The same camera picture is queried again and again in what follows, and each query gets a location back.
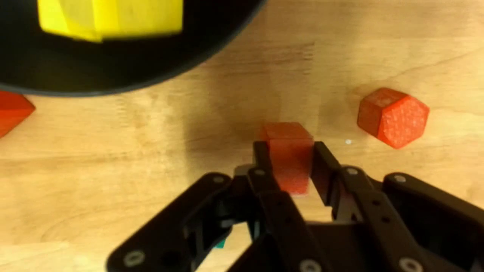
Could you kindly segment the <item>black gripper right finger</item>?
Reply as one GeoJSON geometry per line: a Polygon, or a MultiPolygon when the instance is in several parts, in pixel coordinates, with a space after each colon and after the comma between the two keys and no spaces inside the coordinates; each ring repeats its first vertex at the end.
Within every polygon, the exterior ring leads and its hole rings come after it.
{"type": "Polygon", "coordinates": [[[313,145],[312,181],[333,222],[313,232],[329,272],[484,272],[484,210],[413,175],[382,181],[313,145]]]}

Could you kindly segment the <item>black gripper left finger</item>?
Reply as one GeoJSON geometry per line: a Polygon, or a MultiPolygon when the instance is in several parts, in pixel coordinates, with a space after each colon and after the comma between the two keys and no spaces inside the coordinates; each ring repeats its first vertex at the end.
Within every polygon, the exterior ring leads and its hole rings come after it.
{"type": "Polygon", "coordinates": [[[195,272],[209,252],[247,223],[251,244],[230,272],[329,272],[329,261],[291,196],[273,178],[265,142],[232,176],[211,172],[123,241],[108,272],[195,272]]]}

